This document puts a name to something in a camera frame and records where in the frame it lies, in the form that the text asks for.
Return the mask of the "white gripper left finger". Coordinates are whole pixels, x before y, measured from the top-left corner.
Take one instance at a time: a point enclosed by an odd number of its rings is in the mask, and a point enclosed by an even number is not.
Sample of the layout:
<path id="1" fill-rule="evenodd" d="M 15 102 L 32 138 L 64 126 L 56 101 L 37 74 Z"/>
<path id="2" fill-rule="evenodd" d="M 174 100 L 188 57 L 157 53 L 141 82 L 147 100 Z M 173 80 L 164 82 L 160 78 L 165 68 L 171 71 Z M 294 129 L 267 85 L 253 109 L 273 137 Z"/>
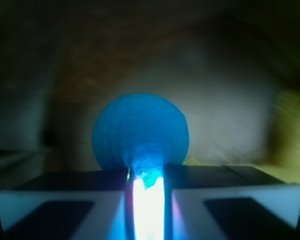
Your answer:
<path id="1" fill-rule="evenodd" d="M 52 172 L 0 191 L 6 240 L 130 240 L 127 170 Z"/>

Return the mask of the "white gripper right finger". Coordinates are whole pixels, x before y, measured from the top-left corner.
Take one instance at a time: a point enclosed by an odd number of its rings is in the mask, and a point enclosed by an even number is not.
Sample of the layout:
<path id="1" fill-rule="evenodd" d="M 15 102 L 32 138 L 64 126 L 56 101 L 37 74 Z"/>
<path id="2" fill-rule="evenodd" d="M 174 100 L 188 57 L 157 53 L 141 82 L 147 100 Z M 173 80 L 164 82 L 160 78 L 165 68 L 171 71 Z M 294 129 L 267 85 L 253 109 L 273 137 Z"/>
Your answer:
<path id="1" fill-rule="evenodd" d="M 164 169 L 167 240 L 299 240 L 300 184 L 251 166 Z"/>

